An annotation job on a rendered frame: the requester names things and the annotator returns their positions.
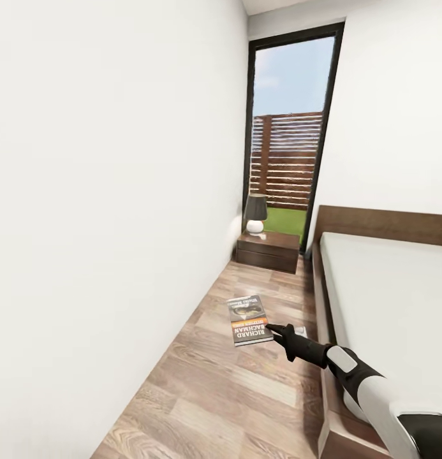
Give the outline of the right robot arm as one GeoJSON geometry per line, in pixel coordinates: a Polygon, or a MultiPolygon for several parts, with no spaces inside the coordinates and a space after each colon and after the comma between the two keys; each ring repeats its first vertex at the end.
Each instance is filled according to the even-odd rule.
{"type": "Polygon", "coordinates": [[[394,459],[442,459],[442,409],[400,388],[351,350],[319,344],[306,328],[268,324],[289,361],[296,357],[330,371],[362,409],[394,459]]]}

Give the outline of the hardback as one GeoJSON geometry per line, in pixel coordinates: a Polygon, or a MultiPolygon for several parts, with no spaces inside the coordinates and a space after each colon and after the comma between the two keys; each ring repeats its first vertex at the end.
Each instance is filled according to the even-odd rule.
{"type": "Polygon", "coordinates": [[[235,347],[274,340],[259,296],[228,300],[235,347]]]}

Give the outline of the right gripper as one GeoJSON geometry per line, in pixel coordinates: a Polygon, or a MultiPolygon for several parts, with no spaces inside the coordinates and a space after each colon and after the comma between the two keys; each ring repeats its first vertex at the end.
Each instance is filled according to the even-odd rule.
{"type": "Polygon", "coordinates": [[[296,357],[309,361],[309,348],[313,340],[297,335],[291,323],[287,326],[268,324],[266,327],[274,332],[274,340],[284,346],[289,361],[294,362],[296,357]]]}

